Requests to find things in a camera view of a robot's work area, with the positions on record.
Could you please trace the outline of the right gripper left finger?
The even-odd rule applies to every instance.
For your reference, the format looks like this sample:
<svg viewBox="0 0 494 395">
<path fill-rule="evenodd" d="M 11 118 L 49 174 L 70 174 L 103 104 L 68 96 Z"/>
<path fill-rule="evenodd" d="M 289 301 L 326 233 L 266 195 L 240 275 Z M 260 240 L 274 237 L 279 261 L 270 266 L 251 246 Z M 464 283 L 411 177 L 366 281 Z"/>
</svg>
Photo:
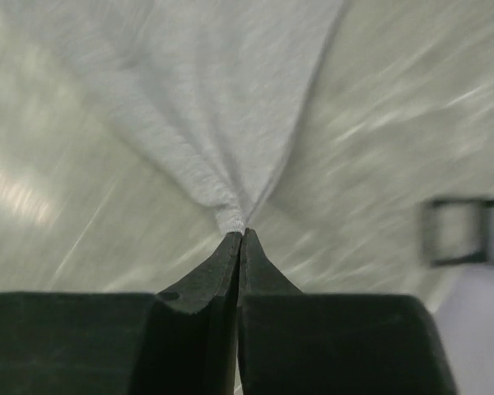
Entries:
<svg viewBox="0 0 494 395">
<path fill-rule="evenodd" d="M 231 394 L 242 236 L 159 293 L 0 293 L 0 394 Z"/>
</svg>

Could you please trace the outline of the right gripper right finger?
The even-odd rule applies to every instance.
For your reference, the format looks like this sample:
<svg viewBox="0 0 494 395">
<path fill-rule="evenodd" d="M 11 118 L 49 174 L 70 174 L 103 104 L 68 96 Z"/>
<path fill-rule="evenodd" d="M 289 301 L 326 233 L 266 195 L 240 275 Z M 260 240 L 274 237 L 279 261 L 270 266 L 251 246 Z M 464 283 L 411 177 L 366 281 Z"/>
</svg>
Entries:
<svg viewBox="0 0 494 395">
<path fill-rule="evenodd" d="M 246 394 L 454 394 L 432 316 L 411 295 L 308 294 L 247 230 L 238 359 Z"/>
</svg>

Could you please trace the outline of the grey garment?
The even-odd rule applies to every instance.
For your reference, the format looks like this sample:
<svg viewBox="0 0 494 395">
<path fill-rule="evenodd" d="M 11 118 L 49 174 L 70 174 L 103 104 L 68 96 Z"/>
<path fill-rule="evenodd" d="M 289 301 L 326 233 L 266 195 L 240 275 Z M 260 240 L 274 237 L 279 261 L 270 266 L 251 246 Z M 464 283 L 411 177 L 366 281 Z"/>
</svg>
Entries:
<svg viewBox="0 0 494 395">
<path fill-rule="evenodd" d="M 223 232 L 282 172 L 342 1 L 7 1 Z"/>
</svg>

